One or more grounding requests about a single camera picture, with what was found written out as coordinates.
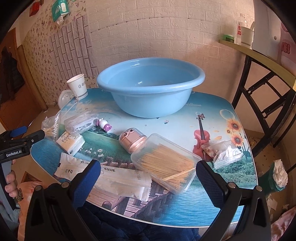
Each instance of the blue plastic basin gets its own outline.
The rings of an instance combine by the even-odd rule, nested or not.
[[[103,70],[100,88],[111,92],[125,112],[157,118],[180,110],[192,88],[205,80],[203,70],[189,62],[170,58],[138,58]]]

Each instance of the table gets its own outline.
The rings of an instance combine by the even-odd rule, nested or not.
[[[252,149],[253,156],[256,157],[273,140],[279,130],[284,126],[290,113],[292,112],[296,103],[296,77],[283,66],[257,51],[224,40],[219,40],[219,43],[234,48],[246,55],[244,69],[239,81],[239,86],[232,101],[232,106],[234,109],[236,108],[239,99],[243,94],[249,102],[262,127],[264,136]],[[259,64],[260,66],[268,69],[270,72],[261,80],[246,89],[245,84],[247,82],[252,62]],[[290,90],[288,90],[284,95],[281,95],[269,82],[269,80],[274,76],[278,76],[287,86],[290,87]],[[251,95],[255,90],[265,84],[267,84],[279,98],[261,111]],[[269,127],[268,123],[266,122],[266,118],[280,107],[282,107],[281,111],[279,112],[271,127]],[[282,135],[274,142],[273,147],[276,147],[279,144],[295,121],[296,114]]]
[[[90,161],[102,157],[104,165],[128,168],[130,155],[120,146],[119,135],[130,127],[135,127],[149,136],[158,133],[183,148],[193,151],[196,145],[195,130],[199,130],[197,115],[204,114],[202,126],[210,134],[210,139],[228,140],[236,138],[244,156],[236,163],[215,170],[226,181],[234,181],[239,187],[253,189],[258,184],[254,160],[248,140],[231,104],[214,95],[192,92],[187,104],[178,112],[161,118],[146,119],[123,112],[114,102],[110,93],[99,88],[88,89],[88,96],[80,101],[72,99],[61,110],[61,123],[69,117],[85,110],[98,112],[101,118],[113,126],[111,133],[95,127],[83,133],[86,143],[75,155]],[[60,124],[60,134],[64,125]],[[33,159],[50,175],[54,175],[63,150],[55,143],[44,139],[31,149]],[[139,221],[178,227],[198,228],[209,226],[219,212],[211,203],[204,188],[195,177],[187,192],[173,195],[154,183],[147,202],[121,197],[93,189],[89,202],[111,212]],[[242,207],[239,207],[233,221],[238,221]]]

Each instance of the sunflower illustration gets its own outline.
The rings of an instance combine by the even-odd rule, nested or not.
[[[235,119],[229,119],[227,121],[227,128],[230,132],[240,132],[242,130],[242,125]]]
[[[236,146],[242,146],[244,140],[243,140],[243,138],[240,136],[239,133],[233,133],[233,134],[231,135],[231,142],[232,142],[233,144],[235,144]]]

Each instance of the pig figurine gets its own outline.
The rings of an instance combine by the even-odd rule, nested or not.
[[[99,119],[99,126],[106,132],[111,131],[112,126],[105,119]]]

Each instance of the human hand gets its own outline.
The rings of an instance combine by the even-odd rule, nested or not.
[[[18,195],[18,189],[16,175],[13,170],[6,176],[6,181],[8,184],[5,186],[5,191],[9,193],[10,197],[16,197]]]

